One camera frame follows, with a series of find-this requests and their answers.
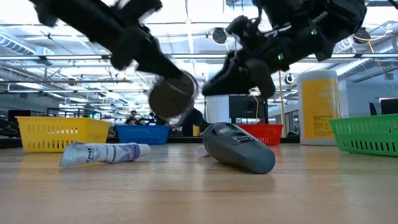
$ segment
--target blue basket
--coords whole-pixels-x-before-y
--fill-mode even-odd
[[[120,143],[165,144],[169,127],[163,125],[118,125]]]

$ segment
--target bottle label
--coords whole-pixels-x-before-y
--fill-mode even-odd
[[[233,146],[238,146],[246,142],[255,141],[255,139],[252,138],[250,135],[246,134],[241,129],[232,124],[229,124],[219,129],[218,134],[225,136],[226,139],[229,139],[230,143]]]

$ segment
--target plastic basket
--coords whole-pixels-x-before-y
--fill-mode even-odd
[[[165,144],[169,130],[164,125],[118,125],[120,143]]]
[[[267,146],[277,146],[282,135],[282,124],[241,124],[243,130],[262,141]]]
[[[17,117],[25,152],[63,152],[71,142],[105,143],[109,123],[91,118]]]
[[[398,156],[398,114],[329,122],[343,152]]]

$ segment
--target wooden table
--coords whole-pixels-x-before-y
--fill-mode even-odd
[[[254,175],[198,147],[70,169],[60,154],[0,150],[0,223],[398,223],[398,158],[283,144],[275,169]]]

